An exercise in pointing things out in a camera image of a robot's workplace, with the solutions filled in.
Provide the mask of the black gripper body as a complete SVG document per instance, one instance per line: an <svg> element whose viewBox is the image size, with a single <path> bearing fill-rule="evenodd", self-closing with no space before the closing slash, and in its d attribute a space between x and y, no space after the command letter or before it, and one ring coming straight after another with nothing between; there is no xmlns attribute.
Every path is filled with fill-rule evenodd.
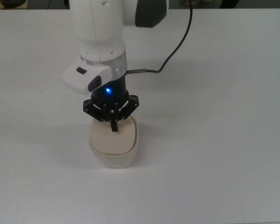
<svg viewBox="0 0 280 224"><path fill-rule="evenodd" d="M128 101L128 96L126 77L122 76L94 90L91 93L91 100L100 109L106 105L112 110L116 104L121 108Z"/></svg>

